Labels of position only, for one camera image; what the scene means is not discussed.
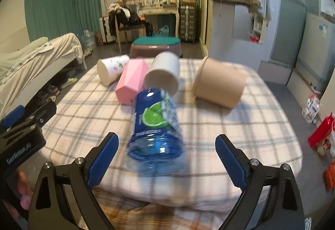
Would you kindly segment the person's left hand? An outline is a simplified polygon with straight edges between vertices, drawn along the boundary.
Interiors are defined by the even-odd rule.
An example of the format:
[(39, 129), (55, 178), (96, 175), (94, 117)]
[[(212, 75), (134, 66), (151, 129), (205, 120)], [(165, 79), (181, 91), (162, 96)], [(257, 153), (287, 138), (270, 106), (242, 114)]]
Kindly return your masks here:
[[(21, 170), (17, 170), (16, 173), (14, 173), (14, 180), (16, 181), (17, 190), (19, 194), (21, 194), (20, 199), (21, 207), (25, 210), (29, 210), (33, 193), (32, 190), (30, 189), (28, 179)], [(11, 216), (14, 219), (17, 219), (19, 217), (17, 209), (11, 206), (11, 204), (7, 203), (5, 200), (3, 200), (3, 203), (7, 208), (8, 212), (11, 214)]]

